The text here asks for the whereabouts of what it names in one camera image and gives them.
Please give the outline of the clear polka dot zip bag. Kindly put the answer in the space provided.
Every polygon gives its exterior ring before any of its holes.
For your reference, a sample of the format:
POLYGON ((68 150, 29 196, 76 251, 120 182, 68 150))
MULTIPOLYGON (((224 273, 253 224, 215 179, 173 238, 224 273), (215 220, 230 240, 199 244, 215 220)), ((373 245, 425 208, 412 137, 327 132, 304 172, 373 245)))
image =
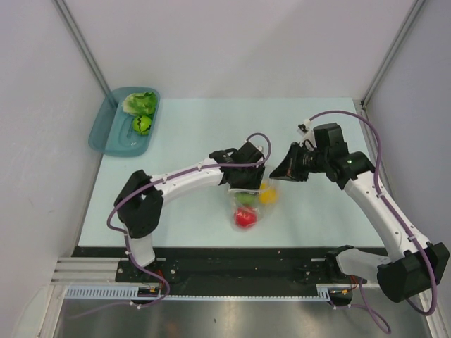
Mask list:
POLYGON ((231 221, 239 230, 249 230, 270 215, 280 199, 278 184, 263 179, 258 189, 229 189, 231 221))

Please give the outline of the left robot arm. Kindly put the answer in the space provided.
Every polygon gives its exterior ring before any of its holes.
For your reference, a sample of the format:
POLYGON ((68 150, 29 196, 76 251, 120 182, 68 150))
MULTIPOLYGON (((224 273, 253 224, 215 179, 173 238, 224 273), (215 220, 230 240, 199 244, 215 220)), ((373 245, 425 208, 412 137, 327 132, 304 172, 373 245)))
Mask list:
POLYGON ((255 190, 260 188, 264 176, 266 155, 247 141, 239 149, 229 148, 210 153, 196 165, 162 175, 134 172, 113 203, 107 218, 118 216, 125 236, 127 253, 133 261, 131 273, 146 282, 156 272, 156 254, 152 245, 152 232, 160 222, 161 212, 169 202, 205 187, 222 184, 231 189, 255 190))

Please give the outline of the green fake lettuce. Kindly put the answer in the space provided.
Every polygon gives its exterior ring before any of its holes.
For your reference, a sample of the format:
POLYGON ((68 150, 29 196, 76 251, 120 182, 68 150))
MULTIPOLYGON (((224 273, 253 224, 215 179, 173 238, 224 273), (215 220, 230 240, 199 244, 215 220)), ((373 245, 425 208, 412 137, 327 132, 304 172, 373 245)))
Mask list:
POLYGON ((128 95, 122 102, 125 113, 133 116, 152 115, 159 102, 154 92, 140 92, 128 95))

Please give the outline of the green fake pepper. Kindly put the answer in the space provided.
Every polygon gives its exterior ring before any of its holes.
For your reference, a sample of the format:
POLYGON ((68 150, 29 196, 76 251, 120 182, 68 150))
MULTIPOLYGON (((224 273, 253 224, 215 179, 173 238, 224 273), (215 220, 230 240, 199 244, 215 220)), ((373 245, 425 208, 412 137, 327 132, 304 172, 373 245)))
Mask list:
POLYGON ((257 196, 254 194, 248 194, 244 192, 237 193, 235 200, 240 205, 253 207, 256 203, 257 196))

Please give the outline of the yellow fake food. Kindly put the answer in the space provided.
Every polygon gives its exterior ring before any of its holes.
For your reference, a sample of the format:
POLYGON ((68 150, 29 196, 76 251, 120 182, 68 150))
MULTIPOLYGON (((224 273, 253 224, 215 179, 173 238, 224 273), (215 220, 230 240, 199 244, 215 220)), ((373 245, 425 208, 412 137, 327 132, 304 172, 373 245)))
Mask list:
POLYGON ((278 200, 277 189, 268 182, 262 182, 259 192, 259 202, 263 205, 275 204, 278 200))

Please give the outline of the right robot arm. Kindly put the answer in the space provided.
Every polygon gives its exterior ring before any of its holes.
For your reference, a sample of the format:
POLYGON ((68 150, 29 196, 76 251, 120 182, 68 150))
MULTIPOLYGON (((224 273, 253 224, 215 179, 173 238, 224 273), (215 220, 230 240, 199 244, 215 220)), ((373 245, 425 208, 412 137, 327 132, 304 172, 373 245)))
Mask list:
POLYGON ((395 303, 439 284, 449 250, 420 233, 385 188, 374 182, 376 170, 367 156, 360 151, 349 152, 336 123, 319 125, 307 135, 302 143, 291 143, 271 179, 305 182, 311 173, 325 174, 360 207, 388 254, 378 256, 342 246, 330 253, 326 277, 332 282, 342 282, 349 275, 376 281, 395 303))

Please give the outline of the red fake tomato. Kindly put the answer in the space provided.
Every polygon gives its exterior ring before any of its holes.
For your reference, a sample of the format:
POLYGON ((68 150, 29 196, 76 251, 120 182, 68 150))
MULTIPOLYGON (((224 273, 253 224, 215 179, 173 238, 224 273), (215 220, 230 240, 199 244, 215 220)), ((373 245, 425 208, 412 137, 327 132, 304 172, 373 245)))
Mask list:
POLYGON ((253 208, 237 208, 234 212, 235 224, 242 228, 247 229, 257 222, 257 214, 253 208))

